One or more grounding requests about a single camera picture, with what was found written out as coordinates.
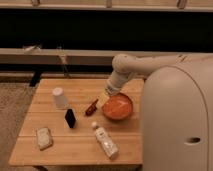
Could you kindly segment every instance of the table leg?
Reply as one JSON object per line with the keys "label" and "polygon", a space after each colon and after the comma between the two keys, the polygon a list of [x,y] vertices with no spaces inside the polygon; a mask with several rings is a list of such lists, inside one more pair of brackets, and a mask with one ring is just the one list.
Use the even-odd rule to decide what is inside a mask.
{"label": "table leg", "polygon": [[135,171],[143,171],[143,166],[139,165],[138,167],[136,167]]}
{"label": "table leg", "polygon": [[36,168],[38,171],[48,171],[44,166],[33,166]]}

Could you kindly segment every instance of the plastic cup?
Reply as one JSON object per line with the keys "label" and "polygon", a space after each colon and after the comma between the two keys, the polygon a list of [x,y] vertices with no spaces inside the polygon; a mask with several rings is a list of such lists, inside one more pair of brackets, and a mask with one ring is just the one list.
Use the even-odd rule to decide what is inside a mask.
{"label": "plastic cup", "polygon": [[69,108],[69,102],[64,95],[64,91],[60,87],[56,87],[52,91],[53,93],[53,99],[55,102],[55,106],[57,109],[68,109]]}

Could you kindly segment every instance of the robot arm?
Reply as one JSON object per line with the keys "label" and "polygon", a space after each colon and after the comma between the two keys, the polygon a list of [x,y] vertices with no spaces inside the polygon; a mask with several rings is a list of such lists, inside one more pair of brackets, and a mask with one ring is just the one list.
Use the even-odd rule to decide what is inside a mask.
{"label": "robot arm", "polygon": [[149,76],[153,71],[161,67],[183,61],[202,60],[208,56],[203,53],[139,58],[127,54],[118,54],[112,61],[114,70],[107,80],[105,90],[109,95],[115,95],[120,92],[123,85],[131,80],[135,74]]}

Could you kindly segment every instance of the white cylinder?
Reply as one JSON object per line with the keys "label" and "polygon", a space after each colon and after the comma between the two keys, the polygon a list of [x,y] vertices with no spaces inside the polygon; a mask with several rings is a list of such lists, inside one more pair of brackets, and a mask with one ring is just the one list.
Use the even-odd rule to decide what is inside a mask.
{"label": "white cylinder", "polygon": [[69,108],[69,102],[64,95],[64,91],[60,87],[56,87],[52,91],[53,93],[53,99],[55,102],[55,106],[57,109],[68,109]]}

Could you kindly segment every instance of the white bottle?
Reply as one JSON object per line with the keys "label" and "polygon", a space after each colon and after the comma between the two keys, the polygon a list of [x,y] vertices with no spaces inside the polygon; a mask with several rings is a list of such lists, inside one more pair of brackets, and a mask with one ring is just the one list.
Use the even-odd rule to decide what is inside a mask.
{"label": "white bottle", "polygon": [[110,159],[114,159],[118,155],[118,148],[113,143],[112,139],[108,136],[105,129],[103,127],[99,127],[97,122],[92,123],[92,128],[95,130],[95,136],[97,140],[100,142],[106,155]]}

